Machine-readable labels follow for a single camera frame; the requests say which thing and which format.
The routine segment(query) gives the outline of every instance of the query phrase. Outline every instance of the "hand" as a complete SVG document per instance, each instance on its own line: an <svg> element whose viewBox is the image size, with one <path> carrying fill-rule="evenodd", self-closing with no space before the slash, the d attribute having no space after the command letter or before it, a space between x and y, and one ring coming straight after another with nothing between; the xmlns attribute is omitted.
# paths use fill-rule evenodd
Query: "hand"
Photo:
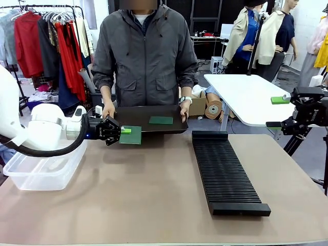
<svg viewBox="0 0 328 246"><path fill-rule="evenodd" d="M251 46L251 45L245 45L242 50L243 51L253 51L254 49L254 46Z"/></svg>
<svg viewBox="0 0 328 246"><path fill-rule="evenodd" d="M185 100L181 103L181 118L182 118L182 123L184 123L188 117L189 117L189 107L190 107L191 101L190 100Z"/></svg>
<svg viewBox="0 0 328 246"><path fill-rule="evenodd" d="M320 50L317 48L317 49L314 51L314 54L315 54L315 55L318 55L318 54L319 54L319 51L320 51Z"/></svg>
<svg viewBox="0 0 328 246"><path fill-rule="evenodd" d="M276 45L276 53L280 53L280 52L282 52L283 51L283 48L282 47L280 47L279 45Z"/></svg>
<svg viewBox="0 0 328 246"><path fill-rule="evenodd" d="M294 61L296 61L297 57L298 57L298 50L294 49Z"/></svg>
<svg viewBox="0 0 328 246"><path fill-rule="evenodd" d="M114 113L115 113L115 106L112 101L108 102L104 106L104 110L102 111L102 118L105 119L107 115L111 116L114 118Z"/></svg>

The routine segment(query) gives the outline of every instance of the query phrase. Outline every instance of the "brown table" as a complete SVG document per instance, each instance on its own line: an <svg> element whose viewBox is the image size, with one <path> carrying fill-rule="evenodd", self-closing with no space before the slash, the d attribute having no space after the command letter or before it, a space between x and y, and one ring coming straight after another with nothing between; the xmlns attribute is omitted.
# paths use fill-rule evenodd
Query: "brown table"
<svg viewBox="0 0 328 246"><path fill-rule="evenodd" d="M328 199L267 135L229 140L270 217L212 217L190 135L90 141L69 186L0 187L0 242L245 245L328 240Z"/></svg>

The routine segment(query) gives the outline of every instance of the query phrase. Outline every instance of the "black hat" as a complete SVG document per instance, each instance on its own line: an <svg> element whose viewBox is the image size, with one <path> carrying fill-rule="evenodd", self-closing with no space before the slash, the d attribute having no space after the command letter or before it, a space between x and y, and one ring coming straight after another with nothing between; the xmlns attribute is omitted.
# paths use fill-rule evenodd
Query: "black hat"
<svg viewBox="0 0 328 246"><path fill-rule="evenodd" d="M328 14L328 4L327 7L323 10L323 12Z"/></svg>
<svg viewBox="0 0 328 246"><path fill-rule="evenodd" d="M244 0L244 5L247 7L256 7L261 4L265 4L268 0Z"/></svg>

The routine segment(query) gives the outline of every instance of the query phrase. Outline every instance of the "clear plastic bin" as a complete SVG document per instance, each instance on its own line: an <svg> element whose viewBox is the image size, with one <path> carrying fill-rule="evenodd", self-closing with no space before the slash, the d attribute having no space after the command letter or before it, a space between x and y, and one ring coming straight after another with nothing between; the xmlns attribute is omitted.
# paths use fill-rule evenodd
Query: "clear plastic bin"
<svg viewBox="0 0 328 246"><path fill-rule="evenodd" d="M66 141L59 149L71 144ZM87 140L73 152L51 158L37 158L16 153L4 167L20 190L59 191L65 189L87 149Z"/></svg>

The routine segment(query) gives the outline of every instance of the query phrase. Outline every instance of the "wristwatch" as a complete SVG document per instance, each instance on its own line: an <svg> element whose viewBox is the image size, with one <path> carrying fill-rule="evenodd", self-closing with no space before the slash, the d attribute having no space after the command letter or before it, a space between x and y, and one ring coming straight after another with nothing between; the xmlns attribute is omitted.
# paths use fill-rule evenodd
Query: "wristwatch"
<svg viewBox="0 0 328 246"><path fill-rule="evenodd" d="M185 100L189 100L191 102L191 104L193 104L193 100L191 99L191 97L189 96L183 96L181 99L180 99L180 104L185 101Z"/></svg>

